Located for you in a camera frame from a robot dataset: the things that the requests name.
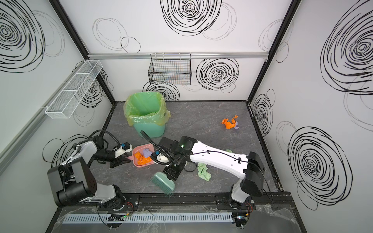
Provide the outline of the pink plastic dustpan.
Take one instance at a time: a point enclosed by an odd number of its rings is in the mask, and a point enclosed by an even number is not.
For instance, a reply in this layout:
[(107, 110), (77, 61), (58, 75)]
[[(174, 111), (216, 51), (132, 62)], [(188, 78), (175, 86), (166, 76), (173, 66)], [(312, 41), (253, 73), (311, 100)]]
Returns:
[(133, 149), (132, 154), (128, 157), (137, 168), (143, 168), (155, 164), (150, 158), (150, 155), (154, 152), (152, 144), (145, 144), (137, 146)]

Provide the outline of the teal hand brush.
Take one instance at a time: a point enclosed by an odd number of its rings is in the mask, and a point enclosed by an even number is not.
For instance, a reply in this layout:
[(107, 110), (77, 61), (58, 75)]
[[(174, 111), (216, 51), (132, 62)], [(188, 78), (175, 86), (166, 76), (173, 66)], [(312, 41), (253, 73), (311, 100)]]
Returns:
[(159, 187), (164, 194), (172, 194), (175, 190), (174, 181), (167, 178), (167, 175), (162, 172), (157, 172), (152, 178), (151, 182)]

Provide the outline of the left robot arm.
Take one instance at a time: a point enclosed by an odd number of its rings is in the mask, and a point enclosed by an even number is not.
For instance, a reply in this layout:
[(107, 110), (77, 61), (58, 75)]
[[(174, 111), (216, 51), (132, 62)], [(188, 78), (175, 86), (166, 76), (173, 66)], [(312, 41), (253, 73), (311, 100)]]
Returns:
[(130, 163), (133, 151), (130, 143), (120, 143), (106, 130), (96, 130), (89, 136), (73, 135), (61, 142), (47, 172), (58, 207), (92, 204), (119, 211), (128, 204), (117, 185), (98, 183), (90, 166), (94, 161), (108, 163), (110, 168)]

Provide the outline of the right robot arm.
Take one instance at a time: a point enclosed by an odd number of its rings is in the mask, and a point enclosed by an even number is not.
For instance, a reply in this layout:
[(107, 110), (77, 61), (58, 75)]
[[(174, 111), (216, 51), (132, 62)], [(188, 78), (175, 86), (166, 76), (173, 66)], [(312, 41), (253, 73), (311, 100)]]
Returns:
[(175, 190), (175, 181), (184, 170), (186, 163), (206, 164), (224, 170), (238, 177), (230, 191), (231, 205), (243, 204), (249, 197), (261, 197), (265, 179), (265, 168), (255, 152), (237, 154), (211, 147), (195, 138), (183, 136), (179, 141), (163, 137), (155, 143), (144, 131), (140, 134), (153, 145), (151, 159), (165, 168), (157, 172), (151, 182), (164, 194)]

